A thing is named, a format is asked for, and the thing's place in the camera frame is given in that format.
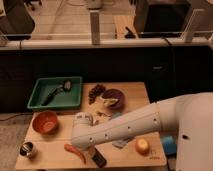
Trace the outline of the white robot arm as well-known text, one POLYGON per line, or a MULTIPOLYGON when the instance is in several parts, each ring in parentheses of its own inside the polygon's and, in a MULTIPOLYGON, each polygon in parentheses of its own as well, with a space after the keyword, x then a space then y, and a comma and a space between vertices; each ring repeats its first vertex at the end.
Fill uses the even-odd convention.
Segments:
POLYGON ((152 132, 178 132, 176 171, 213 169, 213 92, 157 101, 98 125, 74 116, 71 144, 80 149, 152 132))

